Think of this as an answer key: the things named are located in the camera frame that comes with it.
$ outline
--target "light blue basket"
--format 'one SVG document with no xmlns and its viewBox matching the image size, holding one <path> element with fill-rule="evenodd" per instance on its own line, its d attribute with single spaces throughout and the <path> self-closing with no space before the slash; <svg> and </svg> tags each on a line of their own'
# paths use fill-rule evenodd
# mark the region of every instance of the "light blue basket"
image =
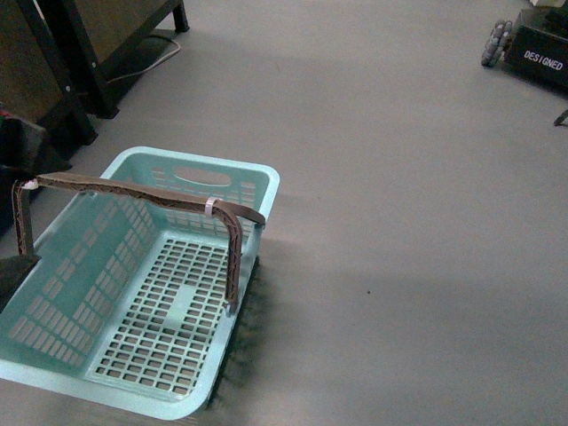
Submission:
<svg viewBox="0 0 568 426">
<path fill-rule="evenodd" d="M 120 154 L 102 177 L 266 218 L 280 181 L 270 167 L 147 147 Z M 263 230 L 241 224 L 240 301 Z M 223 224 L 82 193 L 35 249 L 41 261 L 0 314 L 0 377 L 164 420 L 208 401 L 237 317 L 225 315 Z"/>
</svg>

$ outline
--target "black metal frame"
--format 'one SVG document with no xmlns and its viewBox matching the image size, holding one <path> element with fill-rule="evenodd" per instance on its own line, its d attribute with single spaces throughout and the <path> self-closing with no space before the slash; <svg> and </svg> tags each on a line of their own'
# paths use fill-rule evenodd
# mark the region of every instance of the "black metal frame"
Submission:
<svg viewBox="0 0 568 426">
<path fill-rule="evenodd" d="M 47 130 L 53 130 L 62 122 L 65 122 L 74 138 L 80 140 L 83 145 L 90 145 L 97 137 L 97 133 L 92 128 L 81 101 L 73 89 L 69 73 L 62 63 L 57 46 L 39 16 L 34 2 L 32 0 L 16 0 L 16 3 L 42 50 L 59 89 L 63 93 L 62 100 L 40 118 L 37 124 Z"/>
<path fill-rule="evenodd" d="M 113 118 L 118 113 L 116 101 L 107 88 L 110 72 L 144 37 L 173 12 L 176 32 L 189 30 L 184 0 L 167 0 L 138 30 L 105 61 L 99 63 L 74 0 L 37 0 L 61 55 L 71 71 L 71 78 L 83 85 L 89 94 L 84 106 L 100 118 Z"/>
</svg>

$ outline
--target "brown handle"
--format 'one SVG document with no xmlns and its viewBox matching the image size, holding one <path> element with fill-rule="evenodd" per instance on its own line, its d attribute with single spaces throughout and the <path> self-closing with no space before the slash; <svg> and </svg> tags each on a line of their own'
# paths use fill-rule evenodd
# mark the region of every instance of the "brown handle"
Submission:
<svg viewBox="0 0 568 426">
<path fill-rule="evenodd" d="M 192 213 L 205 214 L 205 206 L 208 201 L 207 197 L 195 197 L 187 193 L 175 193 L 150 186 L 71 173 L 50 173 L 40 175 L 36 179 L 40 186 L 67 189 L 79 193 L 95 192 L 128 195 L 137 200 L 150 201 L 152 204 L 165 209 L 177 209 Z M 28 195 L 24 193 L 25 189 L 23 187 L 25 184 L 25 182 L 16 182 L 12 188 L 14 222 L 16 224 L 18 249 L 21 255 L 31 254 L 34 250 Z M 229 303 L 229 312 L 234 313 L 238 303 L 242 244 L 241 222 L 239 222 L 237 216 L 245 217 L 260 225 L 264 225 L 266 221 L 263 215 L 253 209 L 220 200 L 214 201 L 211 216 L 219 219 L 229 232 L 225 299 Z"/>
</svg>

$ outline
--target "floor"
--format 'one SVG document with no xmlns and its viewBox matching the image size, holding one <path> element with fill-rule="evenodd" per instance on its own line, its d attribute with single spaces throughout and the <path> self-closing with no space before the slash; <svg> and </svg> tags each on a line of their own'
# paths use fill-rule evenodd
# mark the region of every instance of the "floor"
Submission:
<svg viewBox="0 0 568 426">
<path fill-rule="evenodd" d="M 524 7 L 186 2 L 183 50 L 72 163 L 97 176 L 144 145 L 280 173 L 246 338 L 192 418 L 0 382 L 0 423 L 568 424 L 567 97 L 479 66 Z M 40 195 L 38 234 L 68 200 Z"/>
</svg>

